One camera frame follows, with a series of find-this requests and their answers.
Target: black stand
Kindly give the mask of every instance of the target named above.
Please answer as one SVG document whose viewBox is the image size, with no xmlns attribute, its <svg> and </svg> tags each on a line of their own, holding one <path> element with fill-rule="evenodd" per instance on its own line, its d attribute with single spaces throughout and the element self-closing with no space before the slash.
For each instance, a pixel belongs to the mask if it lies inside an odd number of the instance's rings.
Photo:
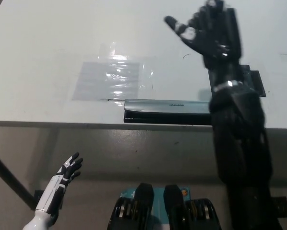
<svg viewBox="0 0 287 230">
<path fill-rule="evenodd" d="M 31 210 L 36 209 L 38 200 L 27 191 L 27 189 L 18 181 L 17 178 L 15 178 L 1 160 L 0 178 L 30 207 Z"/>
</svg>

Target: sticker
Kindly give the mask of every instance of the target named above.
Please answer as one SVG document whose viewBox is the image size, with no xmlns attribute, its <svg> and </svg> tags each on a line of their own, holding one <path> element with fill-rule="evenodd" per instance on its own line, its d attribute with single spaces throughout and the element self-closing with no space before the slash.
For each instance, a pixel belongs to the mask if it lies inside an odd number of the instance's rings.
<svg viewBox="0 0 287 230">
<path fill-rule="evenodd" d="M 185 188 L 181 190 L 183 196 L 187 196 L 188 192 Z"/>
</svg>

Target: robotic arm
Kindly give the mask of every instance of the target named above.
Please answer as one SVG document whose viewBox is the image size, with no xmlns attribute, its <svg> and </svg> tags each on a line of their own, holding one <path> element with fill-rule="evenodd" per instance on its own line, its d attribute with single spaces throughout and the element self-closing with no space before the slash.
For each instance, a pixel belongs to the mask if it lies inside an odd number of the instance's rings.
<svg viewBox="0 0 287 230">
<path fill-rule="evenodd" d="M 67 186 L 81 174 L 76 172 L 83 161 L 82 158 L 77 159 L 78 156 L 79 153 L 71 156 L 51 178 L 36 207 L 35 217 L 23 230 L 48 230 L 55 224 Z"/>
<path fill-rule="evenodd" d="M 203 56 L 214 80 L 209 104 L 219 178 L 226 184 L 235 230 L 281 230 L 269 191 L 273 169 L 258 93 L 244 84 L 241 44 L 233 8 L 207 0 L 188 24 L 168 26 Z"/>
</svg>

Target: white robotic hand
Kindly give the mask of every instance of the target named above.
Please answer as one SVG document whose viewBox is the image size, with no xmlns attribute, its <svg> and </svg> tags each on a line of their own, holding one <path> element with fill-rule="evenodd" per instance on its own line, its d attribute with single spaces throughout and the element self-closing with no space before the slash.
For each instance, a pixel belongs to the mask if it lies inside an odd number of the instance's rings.
<svg viewBox="0 0 287 230">
<path fill-rule="evenodd" d="M 78 156 L 78 152 L 71 156 L 52 177 L 36 207 L 35 217 L 23 230 L 47 230 L 55 224 L 67 186 L 81 174 L 76 172 L 83 161 L 82 158 L 75 160 Z"/>
</svg>

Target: white table surface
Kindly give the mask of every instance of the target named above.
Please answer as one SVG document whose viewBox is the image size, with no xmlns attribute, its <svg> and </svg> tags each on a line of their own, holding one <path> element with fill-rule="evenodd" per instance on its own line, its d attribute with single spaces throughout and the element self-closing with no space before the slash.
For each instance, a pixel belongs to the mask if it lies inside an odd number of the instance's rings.
<svg viewBox="0 0 287 230">
<path fill-rule="evenodd" d="M 238 11 L 241 64 L 258 70 L 265 87 L 266 127 L 286 129 L 287 0 L 227 2 Z M 4 0 L 0 125 L 151 128 L 124 124 L 122 104 L 106 98 L 74 100 L 84 63 L 117 59 L 148 68 L 138 75 L 140 99 L 208 101 L 210 85 L 202 58 L 163 22 L 166 15 L 186 22 L 202 4 L 202 0 Z"/>
</svg>

